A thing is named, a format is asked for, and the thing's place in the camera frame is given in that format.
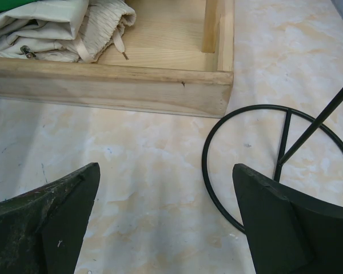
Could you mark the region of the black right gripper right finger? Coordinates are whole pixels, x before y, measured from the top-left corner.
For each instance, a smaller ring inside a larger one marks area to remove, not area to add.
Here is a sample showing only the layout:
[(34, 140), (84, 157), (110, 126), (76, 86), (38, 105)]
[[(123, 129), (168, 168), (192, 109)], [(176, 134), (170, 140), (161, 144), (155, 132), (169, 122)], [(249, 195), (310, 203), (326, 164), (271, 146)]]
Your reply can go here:
[(343, 207), (244, 164), (232, 177), (257, 273), (343, 273)]

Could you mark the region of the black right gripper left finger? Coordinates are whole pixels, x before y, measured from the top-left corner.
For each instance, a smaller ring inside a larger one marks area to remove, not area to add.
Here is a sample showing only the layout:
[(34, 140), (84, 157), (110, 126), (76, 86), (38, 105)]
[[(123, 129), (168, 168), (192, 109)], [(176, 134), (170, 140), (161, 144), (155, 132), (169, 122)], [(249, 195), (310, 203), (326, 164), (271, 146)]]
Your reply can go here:
[(74, 273), (98, 187), (90, 163), (0, 202), (0, 273)]

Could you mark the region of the wooden clothes rack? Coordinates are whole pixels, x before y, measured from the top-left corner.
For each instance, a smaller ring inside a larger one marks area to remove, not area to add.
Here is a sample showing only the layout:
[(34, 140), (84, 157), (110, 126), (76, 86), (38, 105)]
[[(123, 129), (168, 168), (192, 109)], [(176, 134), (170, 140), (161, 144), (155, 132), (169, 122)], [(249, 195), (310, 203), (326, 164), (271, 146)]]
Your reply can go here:
[(129, 1), (126, 56), (0, 58), (0, 98), (220, 118), (233, 86), (234, 1)]

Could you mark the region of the beige folded cloth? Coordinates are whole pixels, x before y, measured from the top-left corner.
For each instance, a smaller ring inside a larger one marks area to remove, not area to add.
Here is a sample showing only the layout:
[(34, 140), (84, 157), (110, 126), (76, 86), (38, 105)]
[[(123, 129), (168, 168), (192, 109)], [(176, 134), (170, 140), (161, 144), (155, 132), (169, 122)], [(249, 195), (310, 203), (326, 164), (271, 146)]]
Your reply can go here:
[(122, 36), (136, 12), (124, 1), (22, 1), (0, 7), (0, 57), (94, 63)]

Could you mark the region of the green tank top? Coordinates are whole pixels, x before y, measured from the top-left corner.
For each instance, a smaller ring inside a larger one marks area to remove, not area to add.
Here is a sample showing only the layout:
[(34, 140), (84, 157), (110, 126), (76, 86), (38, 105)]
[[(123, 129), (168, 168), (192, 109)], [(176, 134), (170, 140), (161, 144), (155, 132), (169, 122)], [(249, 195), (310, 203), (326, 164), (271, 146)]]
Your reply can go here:
[(36, 0), (0, 0), (0, 13), (35, 1)]

